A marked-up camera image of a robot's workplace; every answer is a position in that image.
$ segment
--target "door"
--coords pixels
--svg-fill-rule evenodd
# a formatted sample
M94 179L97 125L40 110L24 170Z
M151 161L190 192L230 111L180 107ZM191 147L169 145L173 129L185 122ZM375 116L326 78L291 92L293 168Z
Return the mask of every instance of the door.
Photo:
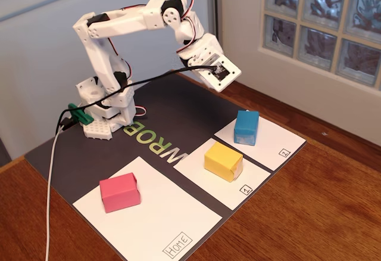
M220 0L238 81L381 145L381 0Z

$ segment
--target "red wire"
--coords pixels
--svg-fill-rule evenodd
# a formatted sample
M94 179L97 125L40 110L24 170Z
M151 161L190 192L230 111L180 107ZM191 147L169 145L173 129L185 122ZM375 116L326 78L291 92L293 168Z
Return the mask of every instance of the red wire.
M115 51L115 54L118 55L117 49L115 48L113 42L111 41L110 38L108 38L108 41L110 42L111 46L113 47L113 50Z
M195 24L192 22L192 20L190 18L185 18L185 20L188 20L190 22L190 25L192 26L193 28L193 38L192 40L185 46L183 46L182 48L179 48L176 53L178 54L180 51L183 51L184 49L186 49L187 47L189 47L192 43L194 43L195 39L196 39L196 28L195 28Z
M186 12L181 16L181 19L185 18L186 15L188 15L189 11L190 11L190 10L192 9L192 7L193 7L193 4L194 4L195 0L190 0L190 2L191 2L191 3L189 4L188 9L187 9Z
M140 6L145 6L146 4L136 4L132 6L126 6L124 8L121 8L121 10L129 9L129 8L134 8L134 7L140 7Z
M135 116L140 117L140 116L144 116L144 115L147 114L147 109L145 107L140 106L140 105L135 105L135 108L143 109L144 110L144 113L142 113L142 114L135 114Z
M116 54L117 56L119 56L119 54L118 54L118 52L117 52L117 49L115 48L115 46L114 46L112 40L111 40L110 38L108 38L108 41L110 42L111 46L113 47L113 50L114 50L115 54ZM127 61L125 61L124 59L121 59L121 60L123 60L123 61L124 61L125 63L127 63L127 65L129 66L130 74L129 74L129 77L128 77L127 79L130 79L130 78L132 77L132 69L131 69L131 66L130 66L130 64L129 64Z

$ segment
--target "cube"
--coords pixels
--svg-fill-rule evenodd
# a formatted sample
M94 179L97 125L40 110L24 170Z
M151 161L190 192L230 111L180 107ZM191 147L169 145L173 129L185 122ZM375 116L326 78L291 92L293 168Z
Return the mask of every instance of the cube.
M216 142L205 153L204 168L228 182L232 182L242 173L242 160L242 154Z
M106 213L140 204L140 192L133 173L99 182Z
M259 118L258 111L238 111L234 126L234 143L254 146Z

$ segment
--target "black cable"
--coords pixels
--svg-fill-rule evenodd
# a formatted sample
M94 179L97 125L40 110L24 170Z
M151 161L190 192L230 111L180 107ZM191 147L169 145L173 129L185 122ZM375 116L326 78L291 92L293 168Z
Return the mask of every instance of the black cable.
M156 80L156 79L160 79L160 78L163 78L163 77L166 77L168 75L171 75L171 74L175 74L175 73L179 73L179 72L187 72L188 70L196 70L196 69L210 69L210 70L217 70L217 66L189 66L189 67L184 67L182 69L177 69L177 70L172 70L170 72L166 72L162 75L159 75L159 76L155 76L155 77L152 77L152 78L149 78L149 79L145 79L145 80L141 80L141 81L137 81L137 82L134 82L134 83L131 83L131 84L128 84L122 88L120 88L119 90L116 90L115 92L111 93L111 94L108 94L106 95L105 97L103 97L102 99L98 100L98 101L95 101L93 103L90 103L88 105L84 105L84 106L80 106L80 107L77 107L77 108L72 108L72 109L65 109L64 111L62 111L61 115L60 115L60 118L58 119L58 123L57 123L57 127L55 128L55 134L57 134L58 132L58 129L60 128L60 124L61 124L61 120L62 120L62 117L63 115L66 113L66 112L69 112L69 111L74 111L74 110L84 110L90 106L93 106L99 102L102 102L103 100L106 100L107 98L115 95L116 93L120 93L120 92L123 92L126 88L130 87L130 86L134 86L134 85L138 85L138 84L142 84L142 83L146 83L146 82L150 82L150 81L153 81L153 80Z

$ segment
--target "white cable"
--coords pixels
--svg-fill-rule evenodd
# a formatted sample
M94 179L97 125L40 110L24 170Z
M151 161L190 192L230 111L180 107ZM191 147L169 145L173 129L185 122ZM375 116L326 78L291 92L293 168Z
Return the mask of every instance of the white cable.
M145 107L135 105L135 108L142 109L144 111L144 113L142 113L142 114L135 114L136 117L144 116L147 114L147 109Z
M52 147L52 156L50 158L50 167L49 167L49 178L48 178L48 193L46 197L46 253L45 261L49 260L49 245L50 245L50 231L49 231L49 212L50 212L50 184L52 181L52 168L53 168L53 159L54 159L54 148L55 143L57 142L58 135L60 134L62 128L61 126L57 132L57 135L54 138L53 147Z

